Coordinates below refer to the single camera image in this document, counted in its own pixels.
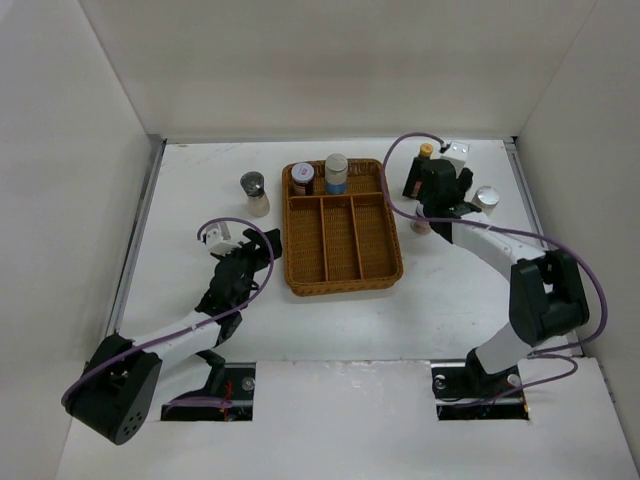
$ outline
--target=brown tray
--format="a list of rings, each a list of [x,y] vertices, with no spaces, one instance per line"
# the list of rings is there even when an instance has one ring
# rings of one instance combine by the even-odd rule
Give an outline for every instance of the brown tray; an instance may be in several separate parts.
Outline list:
[[[324,161],[314,195],[291,195],[291,168],[282,170],[285,280],[296,295],[388,288],[402,277],[391,208],[380,188],[382,164],[350,159],[347,193],[326,195]]]

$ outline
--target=tray divider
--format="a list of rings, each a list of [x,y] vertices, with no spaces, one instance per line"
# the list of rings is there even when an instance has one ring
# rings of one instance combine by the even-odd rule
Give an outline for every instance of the tray divider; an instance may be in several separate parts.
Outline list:
[[[360,279],[364,280],[364,270],[362,269],[362,255],[360,255],[360,241],[358,240],[358,224],[356,220],[356,206],[353,202],[353,196],[349,198],[351,204],[351,220],[353,223],[353,240],[356,242],[356,254],[358,256],[358,273]]]
[[[320,224],[322,225],[322,260],[324,261],[324,281],[329,281],[329,264],[327,263],[327,229],[324,222],[324,199],[320,197]]]

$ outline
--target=blue label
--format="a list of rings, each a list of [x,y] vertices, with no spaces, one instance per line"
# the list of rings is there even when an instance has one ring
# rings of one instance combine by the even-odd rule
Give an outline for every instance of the blue label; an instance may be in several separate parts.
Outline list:
[[[324,189],[329,195],[342,195],[347,191],[347,182],[341,183],[340,185],[324,182]]]

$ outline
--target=screw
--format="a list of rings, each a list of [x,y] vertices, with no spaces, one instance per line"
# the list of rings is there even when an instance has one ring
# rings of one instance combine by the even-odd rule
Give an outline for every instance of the screw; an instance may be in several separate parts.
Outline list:
[[[447,388],[446,380],[447,379],[444,375],[436,375],[433,379],[433,384],[435,385],[436,389],[444,390],[445,388]]]
[[[253,390],[254,388],[256,388],[256,381],[251,378],[251,377],[244,377],[242,379],[242,389],[245,392],[250,392],[251,390]]]
[[[507,377],[507,383],[514,387],[519,387],[520,385],[522,385],[522,380],[520,380],[520,377],[518,375],[512,373]]]

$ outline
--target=white lid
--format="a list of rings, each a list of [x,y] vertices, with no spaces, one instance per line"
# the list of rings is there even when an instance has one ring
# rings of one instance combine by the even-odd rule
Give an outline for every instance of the white lid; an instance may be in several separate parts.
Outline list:
[[[487,207],[494,207],[500,201],[500,194],[498,191],[488,185],[480,187],[476,192],[476,196],[478,197],[478,200]]]
[[[349,160],[347,160],[347,157],[339,153],[332,153],[327,157],[327,160],[325,161],[325,168],[328,168],[332,172],[336,173],[346,170],[348,166]]]
[[[291,177],[295,182],[307,183],[314,176],[313,167],[308,163],[296,163],[291,169]]]

